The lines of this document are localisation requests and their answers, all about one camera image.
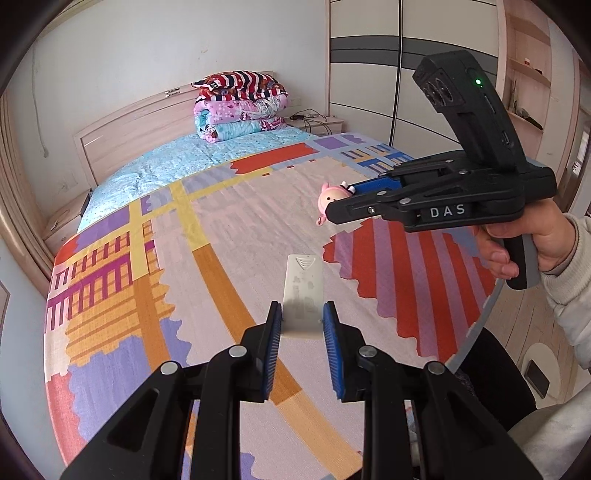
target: stack of bedding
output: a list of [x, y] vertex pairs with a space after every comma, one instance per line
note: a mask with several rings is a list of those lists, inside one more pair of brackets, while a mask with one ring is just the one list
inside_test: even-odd
[[216, 143], [285, 127], [277, 113], [287, 107], [287, 92], [272, 76], [223, 72], [192, 84], [200, 89], [195, 126], [201, 138]]

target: bed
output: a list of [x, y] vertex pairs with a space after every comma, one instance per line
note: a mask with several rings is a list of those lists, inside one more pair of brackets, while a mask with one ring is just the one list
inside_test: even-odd
[[260, 132], [209, 144], [189, 134], [129, 162], [94, 190], [78, 231], [154, 190], [225, 161], [303, 142], [314, 135], [297, 128]]
[[[167, 148], [148, 147], [140, 157]], [[355, 133], [294, 139], [149, 193], [139, 186], [98, 214], [56, 256], [47, 302], [47, 398], [66, 463], [164, 361], [208, 361], [262, 323], [292, 253], [322, 256], [326, 300], [368, 343], [455, 370], [500, 288], [470, 231], [407, 234], [380, 218], [316, 225], [324, 181], [356, 183], [410, 160]], [[322, 341], [282, 340], [271, 399], [243, 405], [241, 425], [245, 479], [341, 480], [361, 467], [363, 406], [336, 400]]]

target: camera lens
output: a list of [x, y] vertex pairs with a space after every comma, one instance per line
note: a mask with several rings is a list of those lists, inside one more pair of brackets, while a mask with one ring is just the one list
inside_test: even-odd
[[429, 101], [433, 104], [435, 104], [435, 98], [433, 98], [433, 95], [431, 94], [431, 92], [429, 91], [429, 89], [427, 87], [423, 87], [423, 93], [425, 94], [425, 96], [429, 99]]
[[433, 85], [431, 82], [429, 82], [427, 84], [427, 88], [429, 89], [429, 92], [431, 93], [431, 96], [433, 97], [433, 104], [436, 106], [444, 106], [445, 100], [441, 96], [441, 93], [439, 93], [437, 91], [437, 89], [435, 88], [435, 85]]
[[439, 92], [441, 92], [441, 94], [446, 99], [448, 99], [450, 102], [453, 102], [452, 93], [449, 91], [449, 88], [447, 88], [447, 85], [441, 81], [441, 79], [435, 79], [435, 85], [437, 85]]

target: sliding wardrobe door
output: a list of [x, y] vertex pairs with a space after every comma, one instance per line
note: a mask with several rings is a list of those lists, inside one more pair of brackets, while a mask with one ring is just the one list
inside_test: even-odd
[[495, 0], [403, 0], [402, 68], [392, 145], [417, 158], [460, 147], [413, 81], [425, 55], [469, 50], [494, 85], [499, 54]]
[[330, 114], [389, 143], [398, 76], [398, 0], [330, 3]]

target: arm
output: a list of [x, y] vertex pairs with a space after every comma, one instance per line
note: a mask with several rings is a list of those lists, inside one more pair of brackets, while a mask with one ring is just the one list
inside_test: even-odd
[[493, 275], [503, 279], [515, 277], [519, 269], [491, 236], [532, 234], [548, 302], [583, 368], [591, 366], [590, 231], [591, 219], [565, 215], [552, 200], [526, 206], [514, 222], [474, 228], [480, 254]]
[[542, 274], [556, 322], [582, 368], [591, 367], [591, 218], [565, 216], [576, 229], [569, 257], [553, 271]]

